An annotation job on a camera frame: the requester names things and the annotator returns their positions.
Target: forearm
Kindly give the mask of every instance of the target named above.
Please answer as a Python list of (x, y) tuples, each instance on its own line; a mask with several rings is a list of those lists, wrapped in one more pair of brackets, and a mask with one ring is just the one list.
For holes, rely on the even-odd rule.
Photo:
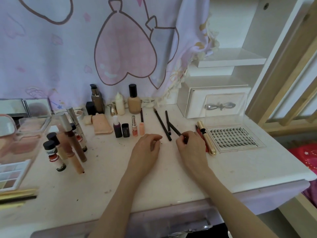
[(199, 178), (234, 238), (278, 238), (255, 214), (217, 179), (213, 172)]
[(124, 174), (116, 192), (99, 219), (97, 226), (89, 235), (89, 238), (124, 237), (134, 193), (139, 183), (140, 179), (131, 177), (127, 172)]

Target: white squeeze bottle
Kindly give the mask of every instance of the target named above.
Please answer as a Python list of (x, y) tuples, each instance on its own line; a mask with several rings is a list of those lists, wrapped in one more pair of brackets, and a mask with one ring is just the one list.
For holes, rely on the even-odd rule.
[(118, 92), (116, 95), (116, 108), (118, 115), (124, 115), (125, 114), (125, 105), (123, 101), (123, 96)]

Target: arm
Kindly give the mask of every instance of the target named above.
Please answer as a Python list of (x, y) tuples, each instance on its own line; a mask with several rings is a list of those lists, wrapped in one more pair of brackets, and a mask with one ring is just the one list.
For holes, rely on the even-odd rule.
[[(184, 136), (189, 138), (187, 145)], [(208, 167), (205, 142), (199, 134), (185, 132), (176, 144), (186, 170), (210, 196), (234, 238), (278, 238), (217, 179)]]
[(145, 134), (139, 139), (116, 192), (89, 238), (124, 237), (134, 193), (158, 158), (161, 138), (161, 135)]

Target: hand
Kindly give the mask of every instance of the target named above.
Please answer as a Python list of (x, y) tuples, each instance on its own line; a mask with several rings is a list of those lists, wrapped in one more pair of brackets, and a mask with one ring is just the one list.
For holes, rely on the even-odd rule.
[(141, 181), (153, 168), (159, 156), (161, 135), (145, 134), (135, 144), (126, 172)]
[[(188, 137), (187, 144), (184, 144), (185, 137)], [(200, 181), (206, 172), (211, 172), (206, 158), (205, 141), (197, 132), (187, 131), (182, 133), (176, 140), (176, 144), (184, 166), (192, 178)]]

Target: red pen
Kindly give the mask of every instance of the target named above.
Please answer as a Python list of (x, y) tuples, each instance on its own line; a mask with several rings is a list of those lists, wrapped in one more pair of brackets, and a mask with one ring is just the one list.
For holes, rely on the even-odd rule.
[[(202, 133), (200, 132), (200, 129), (198, 128), (198, 126), (195, 125), (195, 127), (196, 127), (197, 133), (198, 133), (198, 134), (200, 135), (200, 137), (205, 141), (204, 136), (203, 136)], [(206, 152), (208, 153), (209, 151), (208, 151), (208, 147), (207, 147), (206, 141), (205, 141), (205, 145), (206, 145)]]

